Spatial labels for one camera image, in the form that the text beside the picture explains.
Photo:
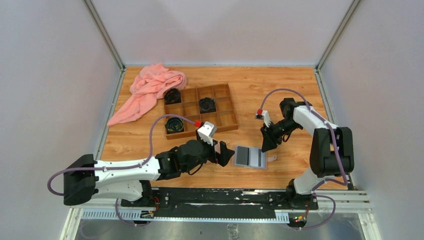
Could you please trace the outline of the black credit card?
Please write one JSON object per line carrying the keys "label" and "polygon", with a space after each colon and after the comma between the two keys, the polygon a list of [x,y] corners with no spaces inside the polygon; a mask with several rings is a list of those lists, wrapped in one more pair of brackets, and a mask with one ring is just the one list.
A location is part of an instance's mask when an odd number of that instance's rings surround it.
{"label": "black credit card", "polygon": [[249,148],[244,146],[237,146],[235,163],[241,166],[249,165]]}

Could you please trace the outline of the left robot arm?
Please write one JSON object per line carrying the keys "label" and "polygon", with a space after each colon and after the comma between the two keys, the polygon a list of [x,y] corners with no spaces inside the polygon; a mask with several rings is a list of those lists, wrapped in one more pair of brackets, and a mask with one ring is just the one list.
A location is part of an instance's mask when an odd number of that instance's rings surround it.
{"label": "left robot arm", "polygon": [[76,206],[92,199],[122,199],[146,207],[153,201],[151,181],[193,175],[207,162],[225,167],[234,154],[223,141],[208,144],[195,139],[152,156],[145,165],[143,159],[103,161],[85,154],[63,174],[63,203]]}

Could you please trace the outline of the pink leather card holder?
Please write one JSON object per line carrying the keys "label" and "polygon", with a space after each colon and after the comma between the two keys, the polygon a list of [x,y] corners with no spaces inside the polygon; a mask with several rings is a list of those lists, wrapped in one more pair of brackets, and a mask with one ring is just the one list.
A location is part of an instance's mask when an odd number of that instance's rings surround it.
{"label": "pink leather card holder", "polygon": [[248,147],[237,145],[233,164],[237,167],[250,169],[266,169],[268,163],[277,159],[276,155],[268,156],[266,152],[262,152],[259,147]]}

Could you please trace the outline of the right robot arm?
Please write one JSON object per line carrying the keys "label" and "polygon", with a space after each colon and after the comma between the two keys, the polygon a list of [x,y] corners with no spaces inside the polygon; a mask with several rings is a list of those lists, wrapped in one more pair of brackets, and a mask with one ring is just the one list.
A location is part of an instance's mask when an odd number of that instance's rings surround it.
{"label": "right robot arm", "polygon": [[306,130],[312,136],[309,168],[292,179],[285,190],[286,204],[298,209],[313,199],[313,192],[326,182],[335,182],[342,177],[339,185],[348,184],[347,174],[354,169],[353,133],[348,127],[329,122],[315,111],[308,101],[284,98],[279,104],[283,119],[274,123],[266,110],[259,108],[255,114],[263,120],[262,152],[276,149],[287,142],[293,131]]}

